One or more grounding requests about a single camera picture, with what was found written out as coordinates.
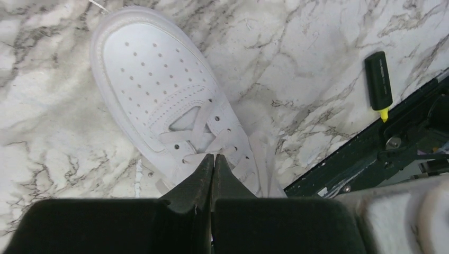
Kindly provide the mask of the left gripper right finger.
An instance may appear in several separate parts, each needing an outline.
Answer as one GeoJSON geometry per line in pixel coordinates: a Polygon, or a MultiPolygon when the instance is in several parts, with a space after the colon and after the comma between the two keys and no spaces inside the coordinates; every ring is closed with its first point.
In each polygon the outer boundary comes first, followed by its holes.
{"type": "Polygon", "coordinates": [[[354,218],[338,201],[258,198],[215,158],[212,235],[215,253],[366,253],[354,218]]]}

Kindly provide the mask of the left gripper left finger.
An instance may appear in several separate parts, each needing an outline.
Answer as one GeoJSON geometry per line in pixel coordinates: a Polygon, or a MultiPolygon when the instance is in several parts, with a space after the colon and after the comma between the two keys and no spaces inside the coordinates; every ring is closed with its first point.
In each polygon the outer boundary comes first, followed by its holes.
{"type": "Polygon", "coordinates": [[[6,253],[209,253],[214,157],[160,198],[46,199],[23,215],[6,253]]]}

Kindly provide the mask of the white sneaker shoe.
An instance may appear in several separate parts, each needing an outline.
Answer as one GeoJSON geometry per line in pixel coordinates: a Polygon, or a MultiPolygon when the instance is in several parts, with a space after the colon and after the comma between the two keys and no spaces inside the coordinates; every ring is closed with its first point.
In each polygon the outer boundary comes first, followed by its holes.
{"type": "Polygon", "coordinates": [[[90,63],[114,120],[171,185],[221,154],[255,196],[286,196],[270,143],[246,134],[203,54],[161,13],[135,6],[108,14],[90,63]]]}

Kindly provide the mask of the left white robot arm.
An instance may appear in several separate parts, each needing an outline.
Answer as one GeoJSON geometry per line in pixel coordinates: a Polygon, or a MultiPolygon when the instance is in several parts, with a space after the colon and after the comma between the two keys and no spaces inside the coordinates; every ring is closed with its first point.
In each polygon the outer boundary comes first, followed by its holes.
{"type": "Polygon", "coordinates": [[[47,199],[5,253],[448,253],[448,176],[336,198],[257,198],[206,155],[153,199],[47,199]]]}

